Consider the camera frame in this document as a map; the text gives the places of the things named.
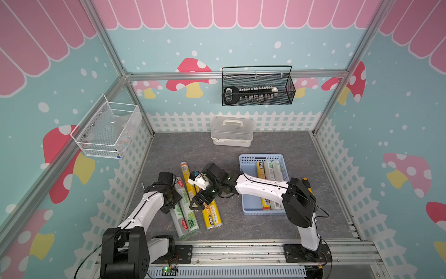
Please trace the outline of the green led circuit board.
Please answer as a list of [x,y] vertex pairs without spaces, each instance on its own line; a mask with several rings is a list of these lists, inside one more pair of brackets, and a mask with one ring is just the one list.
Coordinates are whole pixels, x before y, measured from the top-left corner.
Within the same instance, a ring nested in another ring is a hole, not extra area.
[[162,276],[174,277],[178,275],[178,268],[176,267],[164,267],[161,271]]

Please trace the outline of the blue plastic basket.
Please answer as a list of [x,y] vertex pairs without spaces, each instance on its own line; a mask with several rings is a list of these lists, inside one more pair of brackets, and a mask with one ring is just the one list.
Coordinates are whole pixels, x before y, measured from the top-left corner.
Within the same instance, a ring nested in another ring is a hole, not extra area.
[[[257,176],[257,162],[265,160],[278,160],[285,181],[289,181],[288,170],[282,154],[241,154],[239,156],[239,168],[247,175]],[[263,210],[261,198],[253,195],[242,195],[242,209],[245,216],[255,215],[286,215],[284,210]]]

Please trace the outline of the orange black screwdriver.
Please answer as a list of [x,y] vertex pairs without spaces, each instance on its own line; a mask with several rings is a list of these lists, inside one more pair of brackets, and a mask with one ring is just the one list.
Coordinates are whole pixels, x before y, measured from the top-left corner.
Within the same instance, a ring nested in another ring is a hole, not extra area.
[[305,187],[309,190],[309,192],[313,195],[314,193],[313,193],[313,191],[312,191],[312,189],[311,189],[311,185],[310,185],[310,182],[309,182],[309,180],[306,178],[306,177],[303,177],[302,178],[302,183],[305,185]]

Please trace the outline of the black socket bit holder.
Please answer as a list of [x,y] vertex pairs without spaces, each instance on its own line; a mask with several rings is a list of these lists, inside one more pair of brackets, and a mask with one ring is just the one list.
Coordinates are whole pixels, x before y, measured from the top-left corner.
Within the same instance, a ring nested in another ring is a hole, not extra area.
[[277,87],[238,88],[230,86],[224,89],[222,99],[224,105],[236,105],[239,102],[264,102],[273,99],[278,93]]

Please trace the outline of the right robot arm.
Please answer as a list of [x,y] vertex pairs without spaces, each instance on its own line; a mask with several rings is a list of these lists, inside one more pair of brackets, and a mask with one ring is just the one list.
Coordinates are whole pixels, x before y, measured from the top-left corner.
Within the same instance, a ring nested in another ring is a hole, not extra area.
[[190,202],[191,209],[203,210],[221,194],[253,195],[282,204],[288,220],[298,228],[302,249],[319,250],[316,198],[307,179],[271,181],[250,176],[240,169],[222,169],[209,163],[201,172],[191,173],[187,182],[200,188]]

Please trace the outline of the short yellow wrap roll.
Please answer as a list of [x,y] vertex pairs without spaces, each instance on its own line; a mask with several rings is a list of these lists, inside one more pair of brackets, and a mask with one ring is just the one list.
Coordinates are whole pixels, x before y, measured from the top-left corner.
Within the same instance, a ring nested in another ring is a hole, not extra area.
[[189,183],[190,171],[189,171],[189,166],[186,161],[181,162],[181,170],[182,170],[182,174],[184,177],[189,200],[192,201],[193,197],[196,195],[196,189],[195,189],[194,185]]

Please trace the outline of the white lidded storage box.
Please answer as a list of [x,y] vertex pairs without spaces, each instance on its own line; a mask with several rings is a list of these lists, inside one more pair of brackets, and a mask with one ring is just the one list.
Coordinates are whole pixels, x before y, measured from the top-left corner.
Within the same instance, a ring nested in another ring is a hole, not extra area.
[[254,123],[251,119],[216,116],[211,124],[214,145],[250,147]]

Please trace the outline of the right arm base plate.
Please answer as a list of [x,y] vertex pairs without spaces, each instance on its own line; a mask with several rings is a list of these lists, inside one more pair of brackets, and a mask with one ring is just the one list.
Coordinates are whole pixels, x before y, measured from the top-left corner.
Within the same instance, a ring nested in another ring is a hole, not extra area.
[[332,262],[332,252],[326,244],[320,243],[316,251],[304,248],[301,244],[285,244],[283,251],[287,263],[320,263]]

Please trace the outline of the aluminium front rail frame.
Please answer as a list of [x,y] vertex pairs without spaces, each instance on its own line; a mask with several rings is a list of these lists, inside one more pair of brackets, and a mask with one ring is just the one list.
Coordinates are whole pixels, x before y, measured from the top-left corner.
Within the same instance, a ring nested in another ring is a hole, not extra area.
[[[190,263],[175,260],[178,279],[296,279],[308,274],[304,264],[286,261],[284,246],[296,239],[179,241],[190,245]],[[320,261],[325,279],[389,279],[373,242],[359,239],[325,239],[329,250]]]

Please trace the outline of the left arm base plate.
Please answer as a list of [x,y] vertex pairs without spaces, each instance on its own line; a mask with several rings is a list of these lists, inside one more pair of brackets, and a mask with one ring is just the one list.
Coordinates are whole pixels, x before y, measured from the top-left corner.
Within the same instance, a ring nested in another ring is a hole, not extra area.
[[153,264],[190,264],[192,261],[192,245],[176,245],[173,250],[169,250],[166,256],[162,256],[157,260],[154,260]]

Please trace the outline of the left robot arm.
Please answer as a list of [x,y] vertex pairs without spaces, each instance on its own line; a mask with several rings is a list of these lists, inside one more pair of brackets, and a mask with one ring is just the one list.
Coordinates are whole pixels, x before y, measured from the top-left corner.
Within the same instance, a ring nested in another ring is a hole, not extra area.
[[101,279],[143,279],[151,263],[174,259],[175,241],[170,235],[146,233],[157,212],[168,214],[181,200],[175,189],[176,175],[159,173],[158,181],[148,187],[138,206],[118,227],[108,229],[101,247]]

